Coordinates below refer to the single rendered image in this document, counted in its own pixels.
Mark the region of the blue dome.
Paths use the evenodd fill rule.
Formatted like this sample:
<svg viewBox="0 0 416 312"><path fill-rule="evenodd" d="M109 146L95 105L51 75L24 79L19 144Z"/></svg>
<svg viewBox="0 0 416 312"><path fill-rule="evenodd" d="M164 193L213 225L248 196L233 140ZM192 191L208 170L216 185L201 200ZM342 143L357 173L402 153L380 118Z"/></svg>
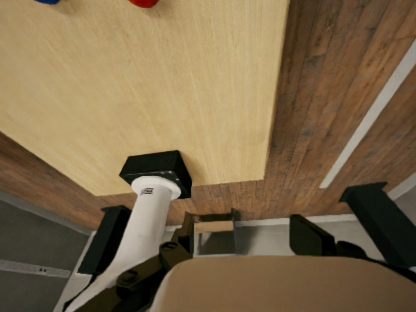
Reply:
<svg viewBox="0 0 416 312"><path fill-rule="evenodd" d="M59 0L34 0L36 2L40 2L40 3L44 3L44 4L49 4L49 5L53 5L56 4Z"/></svg>

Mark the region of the red bell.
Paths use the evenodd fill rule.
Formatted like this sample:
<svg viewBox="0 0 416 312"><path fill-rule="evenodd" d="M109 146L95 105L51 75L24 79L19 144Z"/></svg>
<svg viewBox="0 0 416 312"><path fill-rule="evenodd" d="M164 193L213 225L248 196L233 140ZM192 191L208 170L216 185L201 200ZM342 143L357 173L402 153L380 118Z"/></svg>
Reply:
<svg viewBox="0 0 416 312"><path fill-rule="evenodd" d="M158 0L128 0L128 1L141 8L150 8L153 5L155 5Z"/></svg>

